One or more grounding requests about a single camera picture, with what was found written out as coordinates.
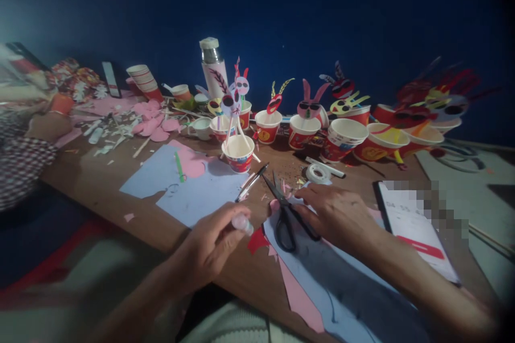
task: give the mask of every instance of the human arm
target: human arm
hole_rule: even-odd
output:
[[[358,194],[310,184],[296,197],[317,212],[304,205],[295,206],[317,233],[362,261],[422,313],[464,341],[492,340],[495,321],[426,263],[413,247],[380,228]]]
[[[246,206],[226,203],[201,219],[178,250],[95,329],[89,342],[140,342],[167,302],[213,281],[245,236],[230,226],[231,219],[239,213],[250,216]]]
[[[71,130],[68,117],[57,113],[35,115],[24,136],[18,122],[3,122],[5,131],[0,149],[0,212],[14,207],[27,197],[46,165],[57,153],[52,144]]]

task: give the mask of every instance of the thermos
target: thermos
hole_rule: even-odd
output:
[[[205,82],[208,86],[208,92],[212,99],[222,98],[224,92],[220,88],[220,84],[217,82],[212,72],[209,70],[218,71],[224,77],[225,84],[227,83],[227,72],[225,71],[225,61],[218,50],[219,44],[218,39],[205,38],[200,42],[200,48],[202,49],[202,70],[204,70]]]

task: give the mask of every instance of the tape roll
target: tape roll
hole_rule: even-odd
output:
[[[330,184],[331,173],[323,166],[312,163],[306,170],[306,177],[312,183],[327,185]]]

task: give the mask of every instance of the stacked paper cups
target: stacked paper cups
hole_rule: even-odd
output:
[[[138,64],[127,68],[127,73],[148,99],[157,99],[159,102],[163,102],[163,95],[161,94],[161,91],[157,86],[157,82],[148,66]]]

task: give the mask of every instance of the sleeve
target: sleeve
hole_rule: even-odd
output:
[[[0,212],[14,207],[34,189],[46,165],[56,157],[57,147],[35,138],[12,138],[0,150]]]

